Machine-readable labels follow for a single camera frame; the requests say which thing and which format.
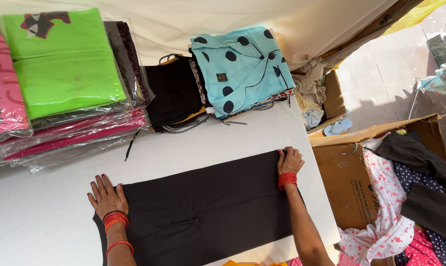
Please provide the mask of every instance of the white fabric with pink flamingo print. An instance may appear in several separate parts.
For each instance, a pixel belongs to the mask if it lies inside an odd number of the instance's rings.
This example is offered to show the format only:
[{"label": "white fabric with pink flamingo print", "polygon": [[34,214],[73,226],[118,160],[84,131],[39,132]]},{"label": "white fabric with pink flamingo print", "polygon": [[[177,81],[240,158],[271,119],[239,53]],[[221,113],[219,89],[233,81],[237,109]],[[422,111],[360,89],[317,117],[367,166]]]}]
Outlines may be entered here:
[{"label": "white fabric with pink flamingo print", "polygon": [[367,266],[373,259],[391,257],[407,248],[413,239],[415,222],[400,215],[407,196],[392,161],[366,149],[364,160],[380,205],[376,226],[368,224],[363,230],[338,228],[338,244],[350,259]]}]

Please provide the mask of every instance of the blue flip flop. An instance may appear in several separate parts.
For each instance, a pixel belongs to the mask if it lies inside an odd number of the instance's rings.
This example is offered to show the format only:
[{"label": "blue flip flop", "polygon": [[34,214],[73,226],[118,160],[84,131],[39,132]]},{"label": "blue flip flop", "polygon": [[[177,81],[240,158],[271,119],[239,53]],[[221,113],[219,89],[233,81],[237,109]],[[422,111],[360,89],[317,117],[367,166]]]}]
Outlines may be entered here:
[{"label": "blue flip flop", "polygon": [[325,136],[341,135],[341,132],[346,132],[351,127],[351,119],[346,118],[341,121],[336,121],[334,124],[325,127],[325,129],[323,129],[323,134]]}]

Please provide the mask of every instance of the black polka dot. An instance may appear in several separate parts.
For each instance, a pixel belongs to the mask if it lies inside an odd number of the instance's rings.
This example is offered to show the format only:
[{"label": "black polka dot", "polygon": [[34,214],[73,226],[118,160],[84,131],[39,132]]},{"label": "black polka dot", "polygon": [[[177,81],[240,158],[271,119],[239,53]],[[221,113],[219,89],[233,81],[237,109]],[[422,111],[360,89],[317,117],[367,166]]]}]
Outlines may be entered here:
[{"label": "black polka dot", "polygon": [[225,57],[231,62],[236,61],[236,55],[232,51],[227,51]]},{"label": "black polka dot", "polygon": [[269,38],[269,39],[274,39],[274,37],[271,34],[271,31],[268,29],[264,31],[264,36],[266,36],[266,38]]},{"label": "black polka dot", "polygon": [[206,52],[202,52],[202,54],[205,57],[205,59],[209,62],[210,58],[208,57],[208,54]]},{"label": "black polka dot", "polygon": [[231,88],[230,86],[226,86],[223,88],[223,95],[225,97],[228,96],[232,92],[233,92],[233,88]]},{"label": "black polka dot", "polygon": [[224,105],[223,105],[223,111],[227,114],[231,113],[233,111],[234,105],[232,101],[227,101]]},{"label": "black polka dot", "polygon": [[280,76],[280,75],[281,75],[281,71],[280,71],[280,69],[277,68],[277,67],[273,67],[273,68],[274,68],[275,74],[276,74],[277,76]]},{"label": "black polka dot", "polygon": [[197,37],[197,38],[194,39],[194,42],[206,44],[207,43],[207,39],[205,39],[203,37]]},{"label": "black polka dot", "polygon": [[244,36],[239,37],[238,38],[238,42],[241,45],[248,45],[248,44],[250,44],[250,41],[248,41],[248,39],[246,37],[244,37]]}]

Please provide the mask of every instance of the yellow plastic sheet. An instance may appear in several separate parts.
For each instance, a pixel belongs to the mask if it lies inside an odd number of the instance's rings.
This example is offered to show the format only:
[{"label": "yellow plastic sheet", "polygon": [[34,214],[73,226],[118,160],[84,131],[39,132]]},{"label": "yellow plastic sheet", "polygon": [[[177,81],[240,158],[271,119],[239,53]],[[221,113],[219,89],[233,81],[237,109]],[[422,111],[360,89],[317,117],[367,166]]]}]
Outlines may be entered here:
[{"label": "yellow plastic sheet", "polygon": [[435,9],[446,4],[446,0],[425,0],[410,10],[406,15],[392,25],[382,36],[394,33],[396,31],[412,27],[423,21]]}]

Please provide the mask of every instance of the black bangle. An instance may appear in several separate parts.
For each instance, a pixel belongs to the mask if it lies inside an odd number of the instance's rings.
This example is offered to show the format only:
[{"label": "black bangle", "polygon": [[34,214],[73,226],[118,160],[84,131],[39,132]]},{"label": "black bangle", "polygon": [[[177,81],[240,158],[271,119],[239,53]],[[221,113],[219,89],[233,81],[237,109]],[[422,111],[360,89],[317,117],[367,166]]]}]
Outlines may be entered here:
[{"label": "black bangle", "polygon": [[103,217],[102,221],[105,221],[105,218],[106,218],[109,214],[112,214],[112,213],[122,213],[122,214],[126,215],[126,213],[124,213],[124,212],[122,212],[122,211],[111,211],[111,212],[105,214],[105,216]]}]

